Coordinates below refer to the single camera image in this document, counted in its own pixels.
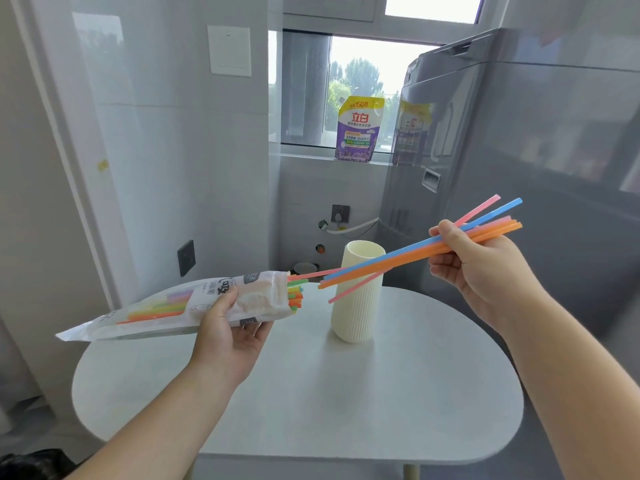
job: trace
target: laundry detergent pouch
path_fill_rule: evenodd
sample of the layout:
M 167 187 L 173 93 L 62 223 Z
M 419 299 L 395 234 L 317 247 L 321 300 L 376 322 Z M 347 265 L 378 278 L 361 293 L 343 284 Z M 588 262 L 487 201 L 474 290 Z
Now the laundry detergent pouch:
M 335 157 L 338 160 L 371 161 L 384 108 L 384 98 L 347 98 L 338 112 L 338 137 L 335 148 Z
M 238 298 L 226 315 L 231 326 L 278 320 L 294 314 L 289 306 L 287 273 L 263 271 L 183 283 L 56 336 L 65 341 L 92 342 L 193 333 L 207 310 L 232 286 L 237 287 Z

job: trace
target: hand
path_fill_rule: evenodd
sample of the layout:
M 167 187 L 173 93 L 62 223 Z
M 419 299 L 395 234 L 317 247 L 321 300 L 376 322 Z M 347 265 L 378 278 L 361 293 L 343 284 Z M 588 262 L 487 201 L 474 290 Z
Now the hand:
M 546 296 L 524 256 L 507 237 L 473 242 L 450 221 L 429 229 L 454 252 L 429 258 L 431 273 L 452 284 L 471 309 L 498 333 L 530 299 Z
M 273 326 L 263 322 L 231 328 L 225 314 L 237 296 L 237 288 L 230 288 L 207 312 L 189 362 L 205 374 L 219 372 L 234 389 L 249 376 Z

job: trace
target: white hose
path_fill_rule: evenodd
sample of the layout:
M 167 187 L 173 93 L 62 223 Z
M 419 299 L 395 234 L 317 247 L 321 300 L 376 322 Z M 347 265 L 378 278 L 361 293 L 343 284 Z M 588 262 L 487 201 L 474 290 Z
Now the white hose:
M 378 220 L 380 220 L 380 217 L 376 217 L 375 219 L 372 219 L 369 222 L 365 222 L 364 224 L 360 224 L 359 226 L 356 226 L 356 227 L 350 227 L 350 228 L 345 229 L 345 230 L 331 230 L 331 229 L 329 229 L 329 226 L 324 226 L 323 230 L 325 232 L 328 232 L 329 234 L 346 234 L 348 232 L 353 232 L 355 230 L 362 229 L 363 227 L 373 225 L 376 222 L 378 222 Z

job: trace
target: ribbed vase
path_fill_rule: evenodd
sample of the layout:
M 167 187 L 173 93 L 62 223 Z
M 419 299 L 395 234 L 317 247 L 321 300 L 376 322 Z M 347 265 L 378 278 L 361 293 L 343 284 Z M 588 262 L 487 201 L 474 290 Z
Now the ribbed vase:
M 384 254 L 385 250 L 375 242 L 351 241 L 344 247 L 342 267 L 353 266 Z M 367 277 L 341 283 L 336 287 L 335 293 L 340 294 Z M 331 328 L 338 337 L 352 344 L 373 337 L 381 289 L 382 276 L 379 276 L 333 304 Z

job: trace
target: electrical outlet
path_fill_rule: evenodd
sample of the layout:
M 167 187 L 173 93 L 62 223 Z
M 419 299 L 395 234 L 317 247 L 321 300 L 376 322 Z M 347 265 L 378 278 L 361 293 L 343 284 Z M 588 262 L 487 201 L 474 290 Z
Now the electrical outlet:
M 349 210 L 351 209 L 348 205 L 333 205 L 331 208 L 331 222 L 336 222 L 335 215 L 340 214 L 340 222 L 347 223 L 349 222 Z
M 193 246 L 193 239 L 178 249 L 178 266 L 180 266 L 180 277 L 182 278 L 196 264 L 196 250 Z

